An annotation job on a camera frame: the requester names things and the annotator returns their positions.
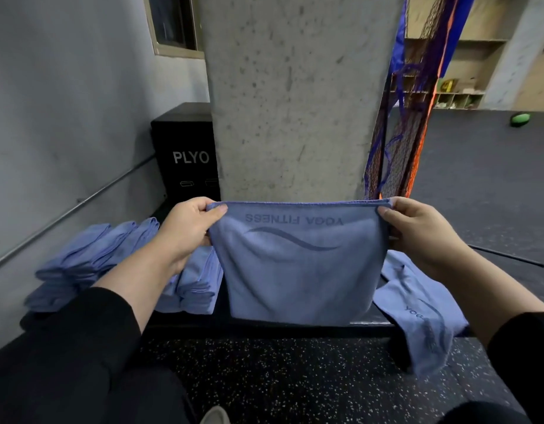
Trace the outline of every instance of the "window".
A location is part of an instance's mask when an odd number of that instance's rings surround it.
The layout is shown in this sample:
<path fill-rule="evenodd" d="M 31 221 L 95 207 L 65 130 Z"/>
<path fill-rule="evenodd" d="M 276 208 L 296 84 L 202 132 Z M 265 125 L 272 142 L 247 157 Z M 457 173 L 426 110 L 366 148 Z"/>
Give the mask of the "window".
<path fill-rule="evenodd" d="M 203 58 L 197 0 L 144 0 L 154 53 Z"/>

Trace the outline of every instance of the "orange strap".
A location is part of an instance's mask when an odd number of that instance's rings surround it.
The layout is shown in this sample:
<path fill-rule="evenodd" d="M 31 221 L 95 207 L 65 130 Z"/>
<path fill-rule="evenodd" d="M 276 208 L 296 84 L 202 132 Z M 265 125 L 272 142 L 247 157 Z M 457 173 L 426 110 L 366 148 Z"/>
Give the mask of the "orange strap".
<path fill-rule="evenodd" d="M 408 178 L 408 184 L 405 187 L 405 197 L 409 198 L 410 193 L 413 188 L 413 182 L 415 180 L 415 177 L 417 175 L 417 168 L 419 166 L 419 157 L 421 156 L 421 149 L 423 149 L 423 143 L 425 141 L 425 134 L 427 133 L 427 125 L 429 123 L 429 115 L 431 114 L 431 110 L 433 109 L 433 102 L 435 101 L 435 96 L 437 95 L 437 83 L 439 81 L 439 76 L 441 75 L 441 69 L 443 68 L 443 62 L 445 62 L 445 52 L 447 49 L 447 43 L 449 41 L 449 32 L 452 28 L 453 19 L 455 18 L 455 10 L 456 5 L 459 0 L 455 0 L 455 4 L 452 7 L 451 16 L 449 17 L 449 21 L 447 23 L 447 38 L 445 39 L 445 48 L 443 49 L 443 56 L 441 56 L 441 62 L 439 62 L 439 69 L 437 70 L 437 81 L 435 82 L 435 86 L 433 87 L 433 93 L 431 95 L 431 101 L 429 103 L 429 110 L 427 112 L 427 117 L 425 118 L 425 124 L 423 125 L 423 131 L 421 133 L 421 138 L 419 140 L 419 145 L 417 146 L 415 156 L 413 157 L 413 163 L 412 163 L 412 171 L 410 174 L 410 178 Z"/>

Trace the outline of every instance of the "window frame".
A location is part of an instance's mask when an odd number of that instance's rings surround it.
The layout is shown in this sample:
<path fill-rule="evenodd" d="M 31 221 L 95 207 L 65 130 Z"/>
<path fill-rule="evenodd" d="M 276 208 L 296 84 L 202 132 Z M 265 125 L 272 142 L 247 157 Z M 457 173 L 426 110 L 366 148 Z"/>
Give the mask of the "window frame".
<path fill-rule="evenodd" d="M 146 9 L 146 21 L 148 22 L 148 30 L 150 31 L 150 39 L 154 54 L 159 56 L 190 58 L 190 59 L 205 59 L 203 52 L 203 43 L 201 39 L 201 25 L 199 18 L 199 10 L 197 8 L 197 0 L 190 0 L 192 6 L 193 28 L 196 37 L 197 50 L 185 49 L 183 47 L 171 46 L 169 44 L 158 43 L 156 39 L 156 31 L 154 29 L 154 21 L 152 20 L 152 10 L 150 8 L 150 0 L 144 0 Z"/>

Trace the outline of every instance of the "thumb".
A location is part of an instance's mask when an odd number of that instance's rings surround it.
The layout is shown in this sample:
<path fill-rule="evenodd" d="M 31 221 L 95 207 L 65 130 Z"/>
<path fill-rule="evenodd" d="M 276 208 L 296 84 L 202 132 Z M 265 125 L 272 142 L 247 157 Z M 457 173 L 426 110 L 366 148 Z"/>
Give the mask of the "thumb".
<path fill-rule="evenodd" d="M 409 217 L 403 215 L 402 213 L 392 210 L 388 207 L 378 207 L 378 214 L 380 217 L 394 226 L 397 230 L 401 231 L 401 227 L 408 222 Z"/>
<path fill-rule="evenodd" d="M 221 204 L 207 211 L 203 214 L 203 221 L 205 223 L 205 230 L 209 229 L 216 221 L 225 215 L 228 207 L 225 204 Z"/>

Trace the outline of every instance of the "cargo net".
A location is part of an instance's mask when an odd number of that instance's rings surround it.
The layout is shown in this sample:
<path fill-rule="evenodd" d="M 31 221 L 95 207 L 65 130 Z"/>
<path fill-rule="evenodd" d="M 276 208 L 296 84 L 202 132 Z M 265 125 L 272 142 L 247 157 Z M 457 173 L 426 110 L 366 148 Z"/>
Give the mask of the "cargo net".
<path fill-rule="evenodd" d="M 389 71 L 364 174 L 366 199 L 410 195 L 455 6 L 435 0 L 421 38 L 405 45 L 403 66 Z M 389 125 L 396 102 L 399 118 Z"/>

